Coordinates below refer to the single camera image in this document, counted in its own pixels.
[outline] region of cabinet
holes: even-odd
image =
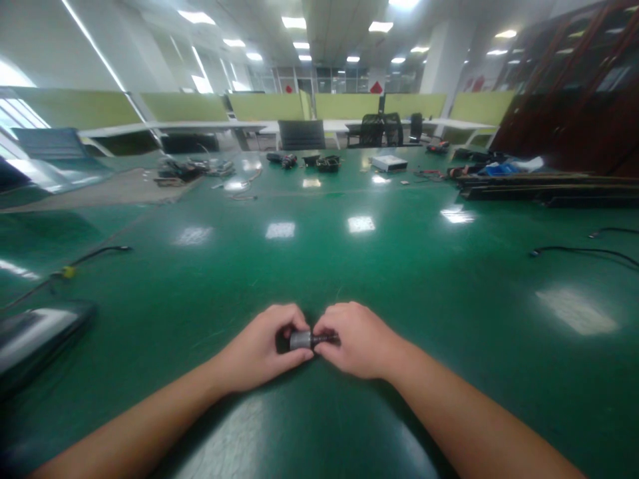
[[[518,95],[493,148],[541,154],[562,170],[611,173],[636,146],[638,7],[639,0],[597,4],[522,33],[523,44],[509,53],[520,63],[514,69],[508,60],[496,84]]]

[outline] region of red sign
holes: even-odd
[[[371,93],[377,93],[380,94],[384,91],[384,89],[381,87],[381,85],[379,84],[379,82],[375,82],[375,84],[373,85],[373,87],[371,88]]]

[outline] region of green table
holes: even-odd
[[[410,168],[450,165],[421,148],[390,152]],[[313,324],[328,305],[357,300],[522,418],[590,477],[636,473],[637,271],[588,255],[528,255],[542,245],[596,241],[638,257],[631,235],[586,237],[603,226],[639,228],[636,212],[466,203],[454,185],[416,184],[410,172],[374,182],[360,171],[373,150],[339,153],[344,162],[337,174],[284,171],[258,152],[229,154],[245,176],[262,160],[250,192],[256,201],[233,201],[211,189],[219,180],[206,178],[178,203],[122,211],[126,226],[110,244],[135,252],[92,260],[59,294],[96,301],[93,327],[6,408],[13,463],[24,471],[38,466],[217,353],[272,303],[295,301]],[[304,180],[311,180],[306,188]],[[316,180],[321,186],[312,186]],[[124,226],[113,218],[118,211],[91,213],[92,225],[106,224],[102,238]],[[30,224],[37,218],[46,215],[31,214]],[[22,224],[25,216],[3,221]],[[49,241],[55,228],[22,228],[5,237],[5,261],[46,275],[63,255],[61,245],[65,256],[79,254],[87,247],[84,226],[76,218],[60,221],[66,220],[61,216],[57,227],[68,231],[55,247]],[[35,256],[41,260],[32,261]],[[13,311],[50,300],[42,291]],[[227,398],[156,472],[450,475],[391,388],[343,375],[322,359]]]

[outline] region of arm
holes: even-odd
[[[295,305],[271,306],[217,356],[160,389],[50,460],[41,478],[140,478],[220,398],[247,391],[313,357],[309,349],[276,351],[280,330],[308,330]]]
[[[549,443],[495,401],[396,335],[370,309],[338,303],[314,333],[341,346],[315,352],[341,370],[391,383],[463,479],[583,478]]]

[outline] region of ceiling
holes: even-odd
[[[313,66],[343,66],[350,55],[361,58],[361,67],[388,67],[396,56],[407,58],[404,67],[420,65],[426,54],[410,53],[428,46],[433,27],[455,17],[478,22],[469,54],[477,58],[508,40],[496,33],[520,31],[547,19],[556,1],[562,0],[420,0],[411,11],[400,11],[388,0],[123,0],[137,8],[154,28],[182,37],[194,45],[217,52],[231,61],[249,63],[246,52],[260,53],[271,67],[307,65],[294,41],[310,43]],[[203,11],[216,25],[194,25],[177,10]],[[287,29],[283,16],[304,16],[307,30]],[[369,32],[372,21],[392,21],[388,33]],[[229,47],[223,39],[241,39],[246,48]]]

